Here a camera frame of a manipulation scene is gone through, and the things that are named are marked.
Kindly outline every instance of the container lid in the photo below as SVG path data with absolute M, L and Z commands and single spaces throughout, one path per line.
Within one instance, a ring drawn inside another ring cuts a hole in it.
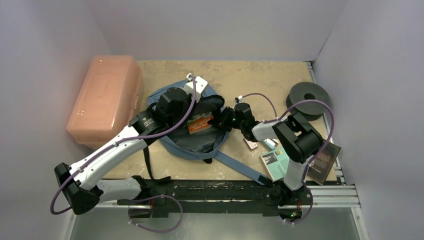
M 80 144 L 106 142 L 132 118 L 141 70 L 132 56 L 95 56 L 67 130 Z

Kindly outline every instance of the orange label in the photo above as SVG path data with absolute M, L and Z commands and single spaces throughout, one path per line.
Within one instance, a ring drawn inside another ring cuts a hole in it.
M 214 116 L 212 115 L 211 112 L 194 116 L 187 123 L 188 132 L 190 134 L 194 134 L 194 133 L 210 128 L 211 125 L 209 125 L 208 122 L 212 119 L 214 119 Z

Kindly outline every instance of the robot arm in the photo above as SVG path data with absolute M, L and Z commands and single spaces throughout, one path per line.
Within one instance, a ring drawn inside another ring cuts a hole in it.
M 183 88 L 168 89 L 160 96 L 155 109 L 151 105 L 138 113 L 116 137 L 88 157 L 71 165 L 61 163 L 55 167 L 59 185 L 74 175 L 62 193 L 76 215 L 88 212 L 98 203 L 117 199 L 132 200 L 141 193 L 143 180 L 138 176 L 122 180 L 101 178 L 123 160 L 159 139 L 140 139 L 140 136 L 162 133 L 182 119 L 189 109 L 194 82 L 198 102 L 208 86 L 208 82 L 199 76 L 194 81 L 189 80 Z M 83 168 L 91 158 L 95 159 Z
M 278 138 L 290 158 L 284 177 L 284 184 L 290 191 L 303 186 L 307 159 L 324 144 L 321 135 L 300 113 L 295 112 L 285 119 L 259 122 L 245 102 L 237 103 L 234 108 L 226 107 L 221 117 L 212 120 L 211 124 L 224 131 L 239 129 L 244 138 L 251 142 Z

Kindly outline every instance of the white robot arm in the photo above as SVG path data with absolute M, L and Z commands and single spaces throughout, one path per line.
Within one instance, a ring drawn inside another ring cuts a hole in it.
M 189 110 L 194 88 L 195 101 L 200 100 L 208 82 L 199 76 L 193 81 L 191 76 L 191 73 L 187 75 L 188 83 L 183 88 L 170 88 L 161 95 L 156 109 L 149 106 L 147 110 L 137 114 L 104 146 L 78 162 L 71 165 L 61 163 L 54 169 L 59 185 L 63 185 L 68 178 L 74 176 L 63 187 L 62 192 L 75 214 L 86 213 L 101 202 L 132 200 L 141 193 L 143 181 L 141 177 L 133 176 L 121 180 L 102 180 L 102 177 L 123 160 L 162 137 L 161 135 L 142 139 L 141 136 L 160 135 L 180 121 L 183 114 Z

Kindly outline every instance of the backpack strap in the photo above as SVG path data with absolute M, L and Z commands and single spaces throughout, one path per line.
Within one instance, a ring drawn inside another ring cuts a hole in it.
M 216 155 L 214 157 L 216 160 L 220 161 L 227 167 L 230 167 L 237 172 L 243 174 L 244 176 L 252 179 L 253 181 L 257 182 L 260 185 L 265 185 L 267 187 L 273 185 L 273 181 L 271 181 L 267 176 L 263 175 L 262 173 L 256 171 L 255 169 L 244 165 L 243 163 L 235 160 L 234 158 L 217 151 Z
M 146 147 L 146 148 L 143 149 L 143 154 L 144 154 L 144 161 L 145 161 L 145 164 L 146 164 L 148 176 L 150 177 L 150 179 L 153 180 L 156 183 L 159 183 L 159 184 L 163 184 L 163 183 L 169 182 L 171 180 L 171 176 L 166 176 L 166 177 L 163 177 L 161 179 L 155 179 L 153 177 L 152 166 L 150 165 L 150 152 L 149 152 L 149 148 L 148 147 Z
M 207 164 L 211 164 L 212 163 L 212 157 L 211 158 L 203 159 L 203 162 L 205 162 Z

